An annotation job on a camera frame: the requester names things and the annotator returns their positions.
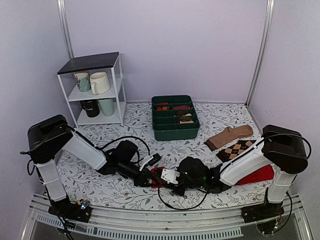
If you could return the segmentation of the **red and cream sock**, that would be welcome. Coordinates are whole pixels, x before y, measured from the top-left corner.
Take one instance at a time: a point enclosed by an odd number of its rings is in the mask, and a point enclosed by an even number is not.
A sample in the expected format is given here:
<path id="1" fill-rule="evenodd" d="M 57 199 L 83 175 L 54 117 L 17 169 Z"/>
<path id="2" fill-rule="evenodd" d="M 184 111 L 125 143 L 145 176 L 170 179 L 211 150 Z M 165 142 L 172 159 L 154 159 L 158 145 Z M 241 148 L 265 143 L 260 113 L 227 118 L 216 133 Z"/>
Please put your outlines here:
<path id="1" fill-rule="evenodd" d="M 148 175 L 147 177 L 147 183 L 146 186 L 153 188 L 153 189 L 158 189 L 164 184 L 164 180 L 161 178 L 163 170 L 165 168 L 162 167 L 155 167 L 152 169 L 146 169 L 146 173 Z"/>

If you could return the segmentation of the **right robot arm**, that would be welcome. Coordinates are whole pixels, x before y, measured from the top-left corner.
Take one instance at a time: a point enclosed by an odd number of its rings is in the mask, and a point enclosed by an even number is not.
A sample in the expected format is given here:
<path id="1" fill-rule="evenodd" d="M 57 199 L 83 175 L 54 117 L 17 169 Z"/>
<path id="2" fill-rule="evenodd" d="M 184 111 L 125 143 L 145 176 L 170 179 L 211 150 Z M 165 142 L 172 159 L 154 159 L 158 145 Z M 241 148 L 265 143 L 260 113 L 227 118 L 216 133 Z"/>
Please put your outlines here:
<path id="1" fill-rule="evenodd" d="M 265 194 L 267 200 L 258 208 L 262 218 L 269 218 L 278 210 L 297 174 L 307 168 L 311 154 L 306 153 L 305 147 L 309 146 L 299 132 L 269 124 L 247 150 L 216 167 L 208 168 L 198 158 L 183 159 L 174 172 L 177 183 L 172 184 L 171 190 L 178 196 L 184 196 L 188 189 L 220 194 L 251 173 L 274 165 L 276 171 Z"/>

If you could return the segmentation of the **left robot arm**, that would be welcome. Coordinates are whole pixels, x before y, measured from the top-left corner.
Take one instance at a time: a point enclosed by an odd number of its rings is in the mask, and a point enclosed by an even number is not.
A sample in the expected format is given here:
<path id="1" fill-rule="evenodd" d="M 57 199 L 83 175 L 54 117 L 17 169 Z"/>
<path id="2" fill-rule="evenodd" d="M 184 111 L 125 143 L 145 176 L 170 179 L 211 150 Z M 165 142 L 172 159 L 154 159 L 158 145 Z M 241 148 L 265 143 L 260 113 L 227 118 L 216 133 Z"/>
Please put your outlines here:
<path id="1" fill-rule="evenodd" d="M 139 161 L 131 161 L 139 151 L 127 136 L 119 138 L 117 147 L 106 151 L 69 126 L 64 116 L 56 115 L 31 126 L 27 138 L 29 151 L 26 154 L 31 157 L 40 181 L 55 202 L 55 209 L 63 217 L 70 217 L 75 210 L 68 201 L 67 189 L 57 170 L 55 157 L 60 151 L 80 160 L 80 165 L 87 168 L 83 170 L 86 176 L 89 171 L 95 171 L 97 178 L 120 174 L 123 179 L 130 178 L 135 186 L 151 185 L 150 171 Z"/>

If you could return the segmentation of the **rolled socks in bin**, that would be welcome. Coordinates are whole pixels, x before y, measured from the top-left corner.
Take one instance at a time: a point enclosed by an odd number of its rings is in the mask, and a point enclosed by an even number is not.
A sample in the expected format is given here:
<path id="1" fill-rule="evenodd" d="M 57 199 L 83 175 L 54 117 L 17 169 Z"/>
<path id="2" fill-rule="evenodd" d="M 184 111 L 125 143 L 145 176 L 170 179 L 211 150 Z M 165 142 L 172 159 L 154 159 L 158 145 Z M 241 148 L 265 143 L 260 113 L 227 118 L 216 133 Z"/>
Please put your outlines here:
<path id="1" fill-rule="evenodd" d="M 153 108 L 156 112 L 156 117 L 177 117 L 177 124 L 193 124 L 193 107 L 190 104 L 173 104 L 169 102 L 162 102 L 155 105 Z"/>

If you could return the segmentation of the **black argyle sock pair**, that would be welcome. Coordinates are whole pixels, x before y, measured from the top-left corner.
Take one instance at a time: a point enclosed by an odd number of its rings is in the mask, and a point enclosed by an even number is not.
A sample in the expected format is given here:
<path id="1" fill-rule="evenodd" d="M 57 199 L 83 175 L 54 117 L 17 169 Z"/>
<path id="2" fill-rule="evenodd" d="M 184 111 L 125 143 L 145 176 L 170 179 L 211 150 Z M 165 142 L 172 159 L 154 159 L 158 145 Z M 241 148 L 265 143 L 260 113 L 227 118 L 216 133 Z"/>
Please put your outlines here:
<path id="1" fill-rule="evenodd" d="M 228 162 L 243 153 L 255 142 L 256 140 L 239 140 L 236 144 L 220 150 L 216 157 L 223 163 Z"/>

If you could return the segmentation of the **tan ribbed sock pair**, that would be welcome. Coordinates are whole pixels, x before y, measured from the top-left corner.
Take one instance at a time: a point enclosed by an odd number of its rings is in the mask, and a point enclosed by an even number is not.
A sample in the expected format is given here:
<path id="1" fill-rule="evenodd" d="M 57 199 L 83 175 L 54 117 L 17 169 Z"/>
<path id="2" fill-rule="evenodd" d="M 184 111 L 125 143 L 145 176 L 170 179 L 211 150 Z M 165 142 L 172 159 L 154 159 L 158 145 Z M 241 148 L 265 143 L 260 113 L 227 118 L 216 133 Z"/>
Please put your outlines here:
<path id="1" fill-rule="evenodd" d="M 228 126 L 222 132 L 207 139 L 204 144 L 211 151 L 214 151 L 235 139 L 251 137 L 253 133 L 252 127 L 247 124 L 235 128 Z"/>

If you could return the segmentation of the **green divided storage bin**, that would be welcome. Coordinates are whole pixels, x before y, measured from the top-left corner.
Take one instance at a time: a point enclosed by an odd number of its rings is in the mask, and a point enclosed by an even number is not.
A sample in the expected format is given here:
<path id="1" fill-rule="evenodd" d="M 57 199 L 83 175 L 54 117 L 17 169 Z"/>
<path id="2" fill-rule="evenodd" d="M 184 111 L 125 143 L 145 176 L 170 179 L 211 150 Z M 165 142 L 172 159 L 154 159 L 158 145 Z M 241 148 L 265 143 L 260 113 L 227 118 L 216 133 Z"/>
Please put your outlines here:
<path id="1" fill-rule="evenodd" d="M 191 105 L 193 107 L 194 123 L 177 124 L 177 117 L 157 117 L 162 112 L 154 111 L 156 104 L 170 103 L 174 105 Z M 200 121 L 196 113 L 192 98 L 189 95 L 159 95 L 151 98 L 152 129 L 157 141 L 192 140 L 198 135 Z"/>

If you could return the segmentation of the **folded red sock pair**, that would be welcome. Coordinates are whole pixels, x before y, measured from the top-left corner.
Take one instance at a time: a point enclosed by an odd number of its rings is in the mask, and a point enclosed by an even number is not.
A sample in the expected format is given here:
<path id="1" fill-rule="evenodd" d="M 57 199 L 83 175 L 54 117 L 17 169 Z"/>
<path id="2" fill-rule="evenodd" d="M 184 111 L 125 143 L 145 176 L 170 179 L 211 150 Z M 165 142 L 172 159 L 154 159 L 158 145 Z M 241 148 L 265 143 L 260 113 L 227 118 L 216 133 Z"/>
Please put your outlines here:
<path id="1" fill-rule="evenodd" d="M 274 170 L 272 166 L 269 164 L 240 179 L 236 183 L 236 185 L 246 185 L 251 183 L 272 180 L 274 178 L 274 175 Z"/>

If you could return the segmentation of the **mint green mug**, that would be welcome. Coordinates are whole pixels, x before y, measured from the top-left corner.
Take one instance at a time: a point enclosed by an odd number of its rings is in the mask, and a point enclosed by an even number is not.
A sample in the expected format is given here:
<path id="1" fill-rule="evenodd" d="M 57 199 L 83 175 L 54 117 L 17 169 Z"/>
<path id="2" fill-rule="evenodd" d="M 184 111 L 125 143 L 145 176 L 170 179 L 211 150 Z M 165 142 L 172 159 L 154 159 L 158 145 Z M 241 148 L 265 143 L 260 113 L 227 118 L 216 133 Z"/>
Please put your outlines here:
<path id="1" fill-rule="evenodd" d="M 114 114 L 114 104 L 112 98 L 99 99 L 98 103 L 104 116 L 110 117 Z"/>

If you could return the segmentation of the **black mug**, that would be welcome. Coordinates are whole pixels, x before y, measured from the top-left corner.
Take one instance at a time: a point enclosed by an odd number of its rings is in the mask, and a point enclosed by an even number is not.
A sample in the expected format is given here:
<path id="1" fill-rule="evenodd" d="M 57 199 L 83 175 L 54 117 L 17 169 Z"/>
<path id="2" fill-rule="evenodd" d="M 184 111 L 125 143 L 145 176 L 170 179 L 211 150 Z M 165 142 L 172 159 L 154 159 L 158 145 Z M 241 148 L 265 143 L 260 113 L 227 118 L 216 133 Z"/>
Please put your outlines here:
<path id="1" fill-rule="evenodd" d="M 95 118 L 100 114 L 97 100 L 82 100 L 80 104 L 89 118 Z"/>

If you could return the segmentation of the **white ceramic mug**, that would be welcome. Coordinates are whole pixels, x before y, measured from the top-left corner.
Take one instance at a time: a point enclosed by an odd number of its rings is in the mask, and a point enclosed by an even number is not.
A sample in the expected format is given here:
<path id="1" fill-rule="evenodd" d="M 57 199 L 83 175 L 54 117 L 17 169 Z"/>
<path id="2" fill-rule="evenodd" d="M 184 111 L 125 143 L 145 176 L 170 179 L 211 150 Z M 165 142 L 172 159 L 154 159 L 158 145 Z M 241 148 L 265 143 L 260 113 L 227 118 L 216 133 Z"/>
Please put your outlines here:
<path id="1" fill-rule="evenodd" d="M 102 94 L 110 89 L 110 83 L 106 72 L 96 72 L 89 77 L 91 91 L 94 95 Z"/>

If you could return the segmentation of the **white shelf unit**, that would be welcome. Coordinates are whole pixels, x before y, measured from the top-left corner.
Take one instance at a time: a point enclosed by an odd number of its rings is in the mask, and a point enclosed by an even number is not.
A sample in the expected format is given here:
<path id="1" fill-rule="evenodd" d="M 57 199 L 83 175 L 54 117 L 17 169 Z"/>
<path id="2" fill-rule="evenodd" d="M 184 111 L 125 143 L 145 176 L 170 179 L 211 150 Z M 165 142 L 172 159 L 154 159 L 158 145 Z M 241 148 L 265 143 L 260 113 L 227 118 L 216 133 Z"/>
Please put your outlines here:
<path id="1" fill-rule="evenodd" d="M 124 125 L 127 99 L 119 52 L 71 58 L 57 77 L 75 127 Z"/>

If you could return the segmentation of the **floral teal mug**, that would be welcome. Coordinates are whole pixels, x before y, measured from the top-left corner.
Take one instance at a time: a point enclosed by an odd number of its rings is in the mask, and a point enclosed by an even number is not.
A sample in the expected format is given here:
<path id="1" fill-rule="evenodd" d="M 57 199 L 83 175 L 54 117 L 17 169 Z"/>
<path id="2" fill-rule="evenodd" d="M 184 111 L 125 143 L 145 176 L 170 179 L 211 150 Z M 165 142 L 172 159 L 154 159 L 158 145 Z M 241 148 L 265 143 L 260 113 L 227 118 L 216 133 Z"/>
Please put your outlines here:
<path id="1" fill-rule="evenodd" d="M 81 93 L 91 90 L 90 74 L 88 71 L 76 72 L 73 74 L 76 86 Z"/>

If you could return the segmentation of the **aluminium front rail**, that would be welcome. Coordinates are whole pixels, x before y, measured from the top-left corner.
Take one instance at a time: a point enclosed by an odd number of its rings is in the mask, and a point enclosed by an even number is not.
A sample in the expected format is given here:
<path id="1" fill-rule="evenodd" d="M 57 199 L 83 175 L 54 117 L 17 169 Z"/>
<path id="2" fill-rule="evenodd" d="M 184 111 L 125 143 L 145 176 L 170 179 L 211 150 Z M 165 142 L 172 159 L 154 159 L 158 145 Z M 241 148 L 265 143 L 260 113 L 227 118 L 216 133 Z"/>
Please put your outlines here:
<path id="1" fill-rule="evenodd" d="M 243 207 L 264 200 L 264 185 L 233 187 L 205 196 L 189 191 L 175 196 L 167 190 L 121 187 L 101 192 L 72 191 L 72 200 L 89 200 L 87 223 L 73 221 L 73 240 L 314 240 L 298 194 L 283 201 L 282 216 L 245 222 Z"/>

